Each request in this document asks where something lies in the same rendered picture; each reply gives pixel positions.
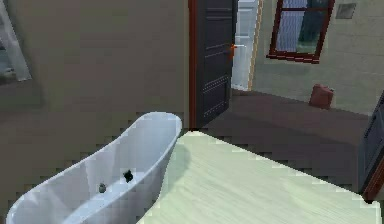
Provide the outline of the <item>white bathtub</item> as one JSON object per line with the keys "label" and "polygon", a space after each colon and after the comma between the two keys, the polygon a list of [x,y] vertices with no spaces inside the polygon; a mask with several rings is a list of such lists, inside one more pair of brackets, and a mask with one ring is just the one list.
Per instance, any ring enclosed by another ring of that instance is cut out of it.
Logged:
{"label": "white bathtub", "polygon": [[116,139],[23,194],[5,224],[136,224],[159,197],[181,130],[172,113],[140,116]]}

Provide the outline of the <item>red bin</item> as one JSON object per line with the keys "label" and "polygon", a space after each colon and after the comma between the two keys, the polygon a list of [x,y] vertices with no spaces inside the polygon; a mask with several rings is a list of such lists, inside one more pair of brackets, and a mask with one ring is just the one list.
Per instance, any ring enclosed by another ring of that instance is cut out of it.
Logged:
{"label": "red bin", "polygon": [[328,86],[315,84],[312,89],[309,105],[329,110],[331,107],[334,90]]}

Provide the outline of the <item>red framed window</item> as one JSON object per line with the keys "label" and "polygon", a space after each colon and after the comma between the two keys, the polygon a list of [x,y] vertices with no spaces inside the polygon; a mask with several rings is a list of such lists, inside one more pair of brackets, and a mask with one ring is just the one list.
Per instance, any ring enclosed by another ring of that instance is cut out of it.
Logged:
{"label": "red framed window", "polygon": [[277,0],[269,59],[318,64],[335,0]]}

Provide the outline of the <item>grey wall vent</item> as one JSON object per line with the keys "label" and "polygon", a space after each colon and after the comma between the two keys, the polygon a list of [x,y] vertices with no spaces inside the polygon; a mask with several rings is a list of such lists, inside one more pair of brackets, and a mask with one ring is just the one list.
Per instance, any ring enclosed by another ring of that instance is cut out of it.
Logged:
{"label": "grey wall vent", "polygon": [[336,13],[336,19],[351,19],[353,17],[355,8],[355,3],[339,4]]}

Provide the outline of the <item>dark grey room door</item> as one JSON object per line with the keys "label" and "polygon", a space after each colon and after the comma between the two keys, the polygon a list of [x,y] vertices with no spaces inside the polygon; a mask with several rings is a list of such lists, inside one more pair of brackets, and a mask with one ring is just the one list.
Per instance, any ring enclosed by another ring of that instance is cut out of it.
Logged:
{"label": "dark grey room door", "polygon": [[358,192],[368,185],[384,145],[384,90],[369,119],[358,149]]}
{"label": "dark grey room door", "polygon": [[196,127],[229,107],[238,0],[197,0]]}

